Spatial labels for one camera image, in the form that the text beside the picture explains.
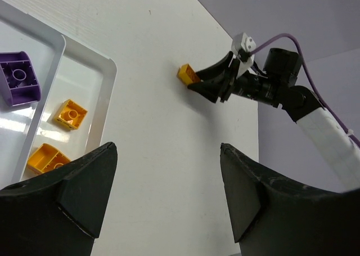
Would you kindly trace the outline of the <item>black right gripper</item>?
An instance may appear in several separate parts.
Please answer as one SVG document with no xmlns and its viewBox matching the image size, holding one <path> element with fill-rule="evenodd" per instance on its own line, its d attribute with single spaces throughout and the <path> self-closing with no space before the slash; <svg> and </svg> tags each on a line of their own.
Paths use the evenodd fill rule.
<svg viewBox="0 0 360 256">
<path fill-rule="evenodd" d="M 224 58 L 214 65 L 196 72 L 200 79 L 213 79 L 228 68 L 224 73 L 224 81 L 197 82 L 189 84 L 187 88 L 212 103 L 216 103 L 218 99 L 225 102 L 230 95 L 237 95 L 261 103 L 270 103 L 270 80 L 248 70 L 238 77 L 240 62 L 232 61 L 232 59 L 233 52 L 229 51 Z"/>
</svg>

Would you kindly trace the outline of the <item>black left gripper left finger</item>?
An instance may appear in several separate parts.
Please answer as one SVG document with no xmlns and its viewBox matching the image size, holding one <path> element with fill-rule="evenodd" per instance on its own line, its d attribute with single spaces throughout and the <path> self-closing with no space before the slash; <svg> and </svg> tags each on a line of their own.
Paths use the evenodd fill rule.
<svg viewBox="0 0 360 256">
<path fill-rule="evenodd" d="M 1 189 L 1 255 L 90 255 L 118 162 L 108 142 L 59 169 Z"/>
</svg>

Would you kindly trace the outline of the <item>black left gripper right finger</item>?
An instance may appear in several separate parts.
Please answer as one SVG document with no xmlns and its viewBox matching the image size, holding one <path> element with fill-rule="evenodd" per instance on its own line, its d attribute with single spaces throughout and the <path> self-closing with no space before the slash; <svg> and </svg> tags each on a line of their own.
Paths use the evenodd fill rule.
<svg viewBox="0 0 360 256">
<path fill-rule="evenodd" d="M 331 192 L 220 147 L 233 238 L 242 255 L 358 255 L 359 190 Z"/>
</svg>

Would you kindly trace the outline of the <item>orange 2x3 lego brick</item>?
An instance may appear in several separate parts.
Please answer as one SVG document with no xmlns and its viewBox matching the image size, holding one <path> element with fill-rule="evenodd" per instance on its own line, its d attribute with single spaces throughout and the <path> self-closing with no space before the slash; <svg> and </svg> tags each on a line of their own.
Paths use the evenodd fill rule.
<svg viewBox="0 0 360 256">
<path fill-rule="evenodd" d="M 197 76 L 197 74 L 194 72 L 194 70 L 192 69 L 192 67 L 190 67 L 189 64 L 184 64 L 179 68 L 177 78 L 185 86 L 201 82 L 201 79 Z"/>
</svg>

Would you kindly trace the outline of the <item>yellow rounded lego piece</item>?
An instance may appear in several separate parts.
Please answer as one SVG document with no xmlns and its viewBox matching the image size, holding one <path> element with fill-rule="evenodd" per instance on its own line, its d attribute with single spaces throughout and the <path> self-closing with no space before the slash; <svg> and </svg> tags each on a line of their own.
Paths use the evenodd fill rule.
<svg viewBox="0 0 360 256">
<path fill-rule="evenodd" d="M 57 148 L 44 143 L 30 155 L 26 166 L 36 174 L 43 174 L 70 162 L 71 160 Z"/>
</svg>

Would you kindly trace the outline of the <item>small orange lego brick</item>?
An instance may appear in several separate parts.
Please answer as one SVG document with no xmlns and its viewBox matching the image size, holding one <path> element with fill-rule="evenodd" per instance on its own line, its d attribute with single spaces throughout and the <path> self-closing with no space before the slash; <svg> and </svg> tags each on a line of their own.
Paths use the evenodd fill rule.
<svg viewBox="0 0 360 256">
<path fill-rule="evenodd" d="M 53 121 L 60 126 L 77 130 L 81 126 L 88 111 L 71 99 L 64 101 L 53 117 Z"/>
</svg>

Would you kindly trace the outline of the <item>purple paw print lego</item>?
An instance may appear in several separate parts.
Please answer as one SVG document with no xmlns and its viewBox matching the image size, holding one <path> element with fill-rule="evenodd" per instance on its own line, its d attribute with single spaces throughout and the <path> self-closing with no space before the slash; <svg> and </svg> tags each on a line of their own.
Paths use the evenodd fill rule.
<svg viewBox="0 0 360 256">
<path fill-rule="evenodd" d="M 9 107 L 41 100 L 41 87 L 26 52 L 1 53 L 1 96 Z"/>
</svg>

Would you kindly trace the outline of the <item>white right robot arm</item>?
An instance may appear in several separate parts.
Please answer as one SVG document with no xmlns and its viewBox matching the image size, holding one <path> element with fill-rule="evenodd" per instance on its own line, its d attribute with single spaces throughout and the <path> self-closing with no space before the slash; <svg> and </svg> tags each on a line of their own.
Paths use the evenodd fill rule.
<svg viewBox="0 0 360 256">
<path fill-rule="evenodd" d="M 317 94 L 295 84 L 302 61 L 296 52 L 271 48 L 263 72 L 247 69 L 242 73 L 240 59 L 229 52 L 216 64 L 198 71 L 199 81 L 187 87 L 212 103 L 237 95 L 281 107 L 313 142 L 345 189 L 358 189 L 359 146 Z"/>
</svg>

